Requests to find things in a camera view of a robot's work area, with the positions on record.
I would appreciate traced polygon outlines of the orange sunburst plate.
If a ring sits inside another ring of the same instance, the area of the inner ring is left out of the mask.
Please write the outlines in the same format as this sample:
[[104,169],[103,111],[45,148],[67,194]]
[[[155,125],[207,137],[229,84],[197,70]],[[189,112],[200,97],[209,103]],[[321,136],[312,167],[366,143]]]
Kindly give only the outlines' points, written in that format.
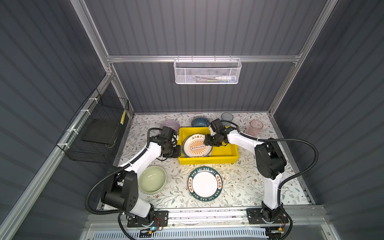
[[212,146],[205,145],[206,135],[194,134],[187,137],[182,145],[183,155],[186,158],[208,157],[213,151]]

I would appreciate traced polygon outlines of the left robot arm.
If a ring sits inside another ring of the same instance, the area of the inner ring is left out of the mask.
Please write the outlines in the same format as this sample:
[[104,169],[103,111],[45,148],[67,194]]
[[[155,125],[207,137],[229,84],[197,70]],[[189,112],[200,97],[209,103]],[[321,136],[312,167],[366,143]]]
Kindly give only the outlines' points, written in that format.
[[128,163],[121,165],[124,170],[114,174],[104,182],[101,201],[134,216],[146,218],[153,206],[139,198],[139,178],[145,169],[159,157],[165,159],[181,156],[181,146],[177,144],[177,133],[169,127],[158,129],[156,136],[148,136],[146,146]]

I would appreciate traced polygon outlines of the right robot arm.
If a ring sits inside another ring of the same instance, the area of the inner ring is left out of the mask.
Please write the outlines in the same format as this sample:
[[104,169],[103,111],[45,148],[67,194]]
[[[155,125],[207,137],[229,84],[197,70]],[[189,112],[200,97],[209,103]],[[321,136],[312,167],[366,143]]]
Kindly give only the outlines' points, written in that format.
[[260,139],[245,134],[239,127],[226,128],[220,119],[210,122],[210,133],[205,136],[206,146],[221,147],[227,144],[239,146],[253,153],[257,169],[264,178],[264,198],[261,214],[266,223],[273,223],[282,215],[280,183],[287,160],[278,144],[280,139]]

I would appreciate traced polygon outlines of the yellow plastic bin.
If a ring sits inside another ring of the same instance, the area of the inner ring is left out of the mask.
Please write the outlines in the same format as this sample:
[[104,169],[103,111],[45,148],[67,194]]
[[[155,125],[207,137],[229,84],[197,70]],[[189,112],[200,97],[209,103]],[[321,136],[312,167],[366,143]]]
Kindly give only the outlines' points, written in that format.
[[[184,140],[194,134],[210,134],[208,127],[190,127],[180,128],[178,145],[182,147]],[[221,147],[213,147],[213,151],[208,157],[186,158],[183,155],[179,157],[181,165],[203,165],[203,164],[232,164],[239,158],[239,151],[236,145],[228,144]]]

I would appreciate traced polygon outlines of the dark blue ceramic bowl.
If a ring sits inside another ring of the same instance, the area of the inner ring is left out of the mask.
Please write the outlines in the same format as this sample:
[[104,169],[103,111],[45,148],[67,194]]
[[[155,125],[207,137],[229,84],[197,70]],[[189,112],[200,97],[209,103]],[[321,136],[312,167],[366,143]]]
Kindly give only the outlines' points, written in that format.
[[208,127],[210,120],[205,117],[196,117],[191,121],[192,127]]

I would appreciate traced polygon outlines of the grey translucent cup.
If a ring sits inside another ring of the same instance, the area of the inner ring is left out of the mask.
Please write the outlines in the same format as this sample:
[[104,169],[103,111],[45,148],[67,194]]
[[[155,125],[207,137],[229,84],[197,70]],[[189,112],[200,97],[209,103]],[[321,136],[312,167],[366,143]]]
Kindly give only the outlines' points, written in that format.
[[234,117],[231,113],[223,113],[221,115],[221,122],[224,126],[230,127],[232,124],[231,122],[233,121]]

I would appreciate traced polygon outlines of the purple ceramic bowl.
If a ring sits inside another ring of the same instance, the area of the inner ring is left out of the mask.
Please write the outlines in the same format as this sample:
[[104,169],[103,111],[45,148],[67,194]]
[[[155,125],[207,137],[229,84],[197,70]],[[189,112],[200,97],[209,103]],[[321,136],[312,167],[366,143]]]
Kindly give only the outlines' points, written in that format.
[[180,124],[174,120],[167,120],[167,121],[163,122],[161,124],[160,128],[163,128],[163,127],[168,127],[168,128],[173,129],[176,132],[176,134],[179,133],[180,128],[181,128]]

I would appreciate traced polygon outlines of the green ceramic bowl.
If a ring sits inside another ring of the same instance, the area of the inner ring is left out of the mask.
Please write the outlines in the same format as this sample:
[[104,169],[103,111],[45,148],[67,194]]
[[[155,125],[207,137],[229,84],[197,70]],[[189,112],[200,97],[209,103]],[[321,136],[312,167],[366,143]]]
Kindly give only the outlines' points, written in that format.
[[139,177],[139,188],[145,194],[160,192],[167,182],[165,170],[159,166],[146,168]]

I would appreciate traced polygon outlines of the pink translucent cup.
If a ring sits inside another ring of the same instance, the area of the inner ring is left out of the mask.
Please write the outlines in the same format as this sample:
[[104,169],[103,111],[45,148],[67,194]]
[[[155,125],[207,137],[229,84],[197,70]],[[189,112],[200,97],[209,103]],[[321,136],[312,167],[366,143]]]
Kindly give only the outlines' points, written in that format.
[[247,134],[252,137],[257,137],[263,130],[264,124],[260,120],[252,120],[247,128]]

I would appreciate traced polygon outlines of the green rim lettered plate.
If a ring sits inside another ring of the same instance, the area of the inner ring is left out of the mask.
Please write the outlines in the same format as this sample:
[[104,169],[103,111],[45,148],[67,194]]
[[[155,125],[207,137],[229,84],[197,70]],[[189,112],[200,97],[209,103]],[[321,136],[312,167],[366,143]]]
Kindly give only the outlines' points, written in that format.
[[223,178],[211,167],[194,169],[188,178],[188,190],[193,198],[201,202],[210,202],[219,197],[223,189]]

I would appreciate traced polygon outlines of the yellow tag on basket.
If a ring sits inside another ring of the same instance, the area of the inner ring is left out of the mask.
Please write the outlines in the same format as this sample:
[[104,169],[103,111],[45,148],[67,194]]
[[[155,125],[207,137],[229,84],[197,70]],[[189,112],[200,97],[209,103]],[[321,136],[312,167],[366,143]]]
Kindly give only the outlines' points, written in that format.
[[123,125],[124,124],[124,121],[125,121],[125,118],[126,118],[126,110],[123,111],[122,113],[122,116],[121,116],[121,119],[120,119],[120,124]]

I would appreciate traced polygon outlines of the items in white basket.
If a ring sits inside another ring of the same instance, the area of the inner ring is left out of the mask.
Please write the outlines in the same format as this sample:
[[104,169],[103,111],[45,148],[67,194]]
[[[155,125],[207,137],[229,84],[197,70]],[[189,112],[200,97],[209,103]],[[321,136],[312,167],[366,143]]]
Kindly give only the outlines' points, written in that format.
[[202,84],[237,84],[236,76],[191,76],[190,80],[194,83]]

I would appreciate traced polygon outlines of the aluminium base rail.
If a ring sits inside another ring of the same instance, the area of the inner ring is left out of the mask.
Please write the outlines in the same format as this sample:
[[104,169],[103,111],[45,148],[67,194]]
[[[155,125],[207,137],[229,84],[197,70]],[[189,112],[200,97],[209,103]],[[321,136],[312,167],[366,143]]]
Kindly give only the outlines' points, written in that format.
[[[249,225],[249,207],[168,209],[166,229],[241,227]],[[296,225],[323,225],[330,220],[322,205],[285,205]],[[89,215],[84,232],[119,230],[118,215]]]

